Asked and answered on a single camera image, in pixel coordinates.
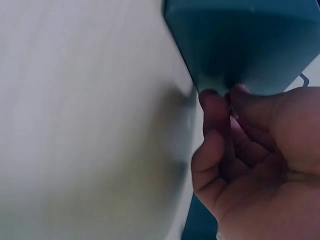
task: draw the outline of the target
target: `teal container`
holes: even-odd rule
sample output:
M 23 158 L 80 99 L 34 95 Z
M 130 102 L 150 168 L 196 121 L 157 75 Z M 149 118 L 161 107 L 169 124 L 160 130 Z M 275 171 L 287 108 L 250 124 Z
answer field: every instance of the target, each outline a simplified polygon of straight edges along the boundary
M 283 92 L 320 53 L 316 0 L 165 0 L 164 17 L 199 92 Z

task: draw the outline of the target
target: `white wall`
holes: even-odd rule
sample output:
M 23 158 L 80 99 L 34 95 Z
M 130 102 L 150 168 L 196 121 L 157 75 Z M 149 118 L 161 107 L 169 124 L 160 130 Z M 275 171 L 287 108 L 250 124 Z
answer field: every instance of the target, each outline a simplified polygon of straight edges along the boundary
M 2 0 L 1 239 L 177 239 L 195 104 L 161 1 Z

